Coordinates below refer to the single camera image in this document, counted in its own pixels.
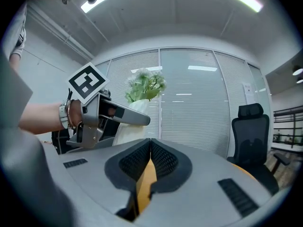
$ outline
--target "wooden floor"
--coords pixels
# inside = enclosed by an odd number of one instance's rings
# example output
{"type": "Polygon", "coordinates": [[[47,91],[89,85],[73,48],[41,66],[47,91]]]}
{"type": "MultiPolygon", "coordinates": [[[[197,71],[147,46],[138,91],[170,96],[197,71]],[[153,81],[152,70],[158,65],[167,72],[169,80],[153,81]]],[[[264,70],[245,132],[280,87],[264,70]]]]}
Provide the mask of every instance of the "wooden floor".
{"type": "Polygon", "coordinates": [[[279,168],[274,174],[276,180],[278,181],[279,188],[283,189],[288,186],[291,186],[297,176],[297,172],[301,167],[301,163],[303,162],[303,156],[295,153],[283,152],[280,150],[272,149],[268,154],[267,161],[265,163],[269,170],[272,170],[276,163],[274,153],[280,153],[290,159],[290,164],[288,166],[280,164],[279,168]]]}

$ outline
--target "chair headrest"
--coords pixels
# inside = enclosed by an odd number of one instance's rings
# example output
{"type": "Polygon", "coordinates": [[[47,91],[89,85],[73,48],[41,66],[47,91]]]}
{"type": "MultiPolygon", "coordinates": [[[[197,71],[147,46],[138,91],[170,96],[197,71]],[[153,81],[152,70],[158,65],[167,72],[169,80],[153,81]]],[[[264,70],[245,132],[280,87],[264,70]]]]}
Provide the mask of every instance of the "chair headrest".
{"type": "Polygon", "coordinates": [[[238,118],[239,119],[252,119],[259,118],[264,113],[260,104],[249,104],[239,106],[238,118]]]}

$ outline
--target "black office chair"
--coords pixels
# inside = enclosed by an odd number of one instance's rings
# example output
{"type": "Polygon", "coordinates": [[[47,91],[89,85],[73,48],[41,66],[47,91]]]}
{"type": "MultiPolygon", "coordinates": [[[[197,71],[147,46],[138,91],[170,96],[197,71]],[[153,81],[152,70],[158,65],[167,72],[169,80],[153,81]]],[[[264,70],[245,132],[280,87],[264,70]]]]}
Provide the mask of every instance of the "black office chair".
{"type": "Polygon", "coordinates": [[[277,162],[273,170],[270,171],[264,165],[267,158],[269,117],[263,112],[260,104],[239,106],[238,118],[232,121],[235,153],[227,160],[248,171],[274,195],[279,191],[279,186],[273,174],[280,163],[286,166],[290,161],[275,153],[277,162]]]}

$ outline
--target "vase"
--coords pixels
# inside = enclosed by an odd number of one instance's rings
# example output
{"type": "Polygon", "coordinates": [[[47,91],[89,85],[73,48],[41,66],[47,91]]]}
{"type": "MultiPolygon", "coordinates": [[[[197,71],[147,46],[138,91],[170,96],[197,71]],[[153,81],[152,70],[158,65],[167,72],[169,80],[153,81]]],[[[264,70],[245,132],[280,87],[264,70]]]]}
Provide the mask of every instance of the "vase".
{"type": "MultiPolygon", "coordinates": [[[[148,115],[149,100],[142,99],[131,103],[128,107],[148,115]]],[[[146,126],[120,123],[113,146],[144,138],[146,126]]]]}

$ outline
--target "wrist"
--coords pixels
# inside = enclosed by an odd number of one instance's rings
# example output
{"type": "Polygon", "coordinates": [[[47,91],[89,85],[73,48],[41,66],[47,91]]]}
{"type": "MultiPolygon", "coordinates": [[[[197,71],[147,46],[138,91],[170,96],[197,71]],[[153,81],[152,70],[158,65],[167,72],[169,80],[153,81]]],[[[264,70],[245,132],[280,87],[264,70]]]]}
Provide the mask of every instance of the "wrist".
{"type": "Polygon", "coordinates": [[[80,100],[72,101],[70,106],[70,120],[71,123],[75,126],[77,126],[82,121],[80,100]]]}

